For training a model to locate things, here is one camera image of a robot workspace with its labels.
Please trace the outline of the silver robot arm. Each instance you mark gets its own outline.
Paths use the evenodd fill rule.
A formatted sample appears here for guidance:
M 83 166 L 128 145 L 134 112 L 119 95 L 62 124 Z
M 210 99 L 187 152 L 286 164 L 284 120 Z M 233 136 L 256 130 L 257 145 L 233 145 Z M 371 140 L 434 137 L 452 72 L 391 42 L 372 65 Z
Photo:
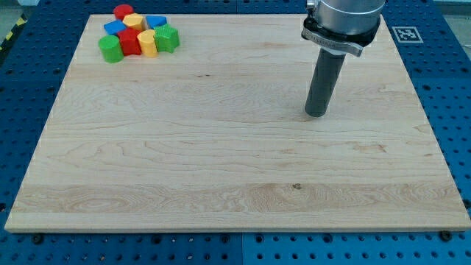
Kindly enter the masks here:
M 359 57 L 375 38 L 385 0 L 307 0 L 301 36 L 334 55 Z

